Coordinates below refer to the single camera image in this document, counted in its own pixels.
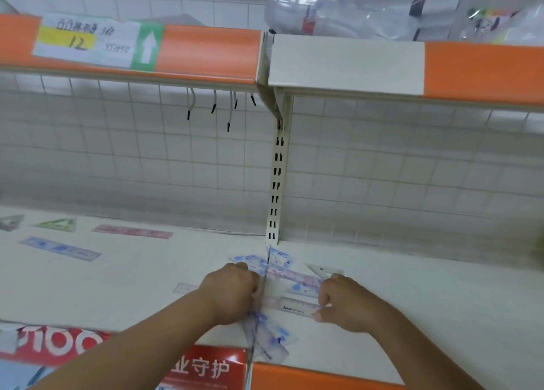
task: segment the green arrow sticker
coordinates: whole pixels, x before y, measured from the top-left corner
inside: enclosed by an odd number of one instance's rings
[[[164,25],[155,22],[140,22],[140,32],[132,57],[131,70],[153,72],[163,40]]]

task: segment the pink ruler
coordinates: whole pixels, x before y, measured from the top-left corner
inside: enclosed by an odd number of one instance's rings
[[[155,231],[153,229],[119,227],[116,225],[106,225],[106,224],[101,224],[95,229],[93,229],[92,231],[101,232],[104,234],[149,236],[151,238],[162,238],[163,240],[167,240],[173,235],[173,232]]]

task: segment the white pegboard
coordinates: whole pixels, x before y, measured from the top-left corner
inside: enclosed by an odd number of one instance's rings
[[[187,121],[185,88],[18,74],[2,88],[4,202],[263,233],[275,123],[258,98],[237,94],[227,132],[226,91],[212,114],[196,90]]]
[[[543,118],[296,98],[282,236],[524,265],[544,229]]]

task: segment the green triangle ruler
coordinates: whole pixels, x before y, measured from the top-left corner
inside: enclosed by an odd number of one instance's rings
[[[76,231],[76,218],[62,218],[60,220],[42,222],[36,224],[34,227],[57,229],[58,231],[75,232]]]

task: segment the shelf bracket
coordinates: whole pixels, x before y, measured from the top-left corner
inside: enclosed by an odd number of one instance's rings
[[[278,89],[275,89],[274,92],[278,102],[277,106],[282,114],[282,120],[278,121],[272,150],[270,207],[268,210],[265,242],[277,245],[280,241],[281,211],[285,189],[285,176],[287,174],[287,154],[289,153],[293,97]]]

